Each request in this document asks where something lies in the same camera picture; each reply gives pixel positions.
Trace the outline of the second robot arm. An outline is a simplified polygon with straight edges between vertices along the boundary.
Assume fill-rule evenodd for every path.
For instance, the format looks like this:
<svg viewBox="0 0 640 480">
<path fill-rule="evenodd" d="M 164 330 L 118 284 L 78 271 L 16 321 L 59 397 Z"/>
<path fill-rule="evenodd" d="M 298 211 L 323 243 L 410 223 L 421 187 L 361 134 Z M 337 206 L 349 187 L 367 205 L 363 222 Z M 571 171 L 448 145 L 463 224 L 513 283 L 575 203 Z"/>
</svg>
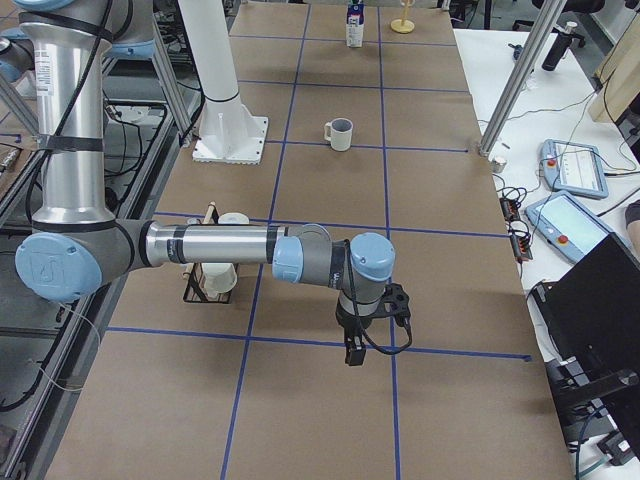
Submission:
<svg viewBox="0 0 640 480">
<path fill-rule="evenodd" d="M 114 42 L 105 53 L 106 58 L 148 60 L 155 52 L 155 41 L 137 43 Z M 34 47 L 30 38 L 19 28 L 1 32 L 1 75 L 13 84 L 29 70 L 34 69 Z"/>
</svg>

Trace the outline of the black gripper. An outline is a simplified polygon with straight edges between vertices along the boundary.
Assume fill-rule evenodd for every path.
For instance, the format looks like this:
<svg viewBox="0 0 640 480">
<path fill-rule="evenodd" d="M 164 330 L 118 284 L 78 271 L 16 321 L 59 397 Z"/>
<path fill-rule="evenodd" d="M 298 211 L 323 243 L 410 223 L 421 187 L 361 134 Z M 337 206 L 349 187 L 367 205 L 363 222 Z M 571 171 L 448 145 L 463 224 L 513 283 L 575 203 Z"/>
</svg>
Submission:
<svg viewBox="0 0 640 480">
<path fill-rule="evenodd" d="M 336 320 L 344 331 L 345 364 L 362 366 L 366 357 L 364 341 L 372 342 L 367 329 L 374 320 L 392 319 L 404 329 L 407 341 L 412 341 L 410 297 L 397 283 L 385 284 L 381 295 L 368 303 L 361 303 L 358 292 L 341 291 L 336 306 Z"/>
</svg>

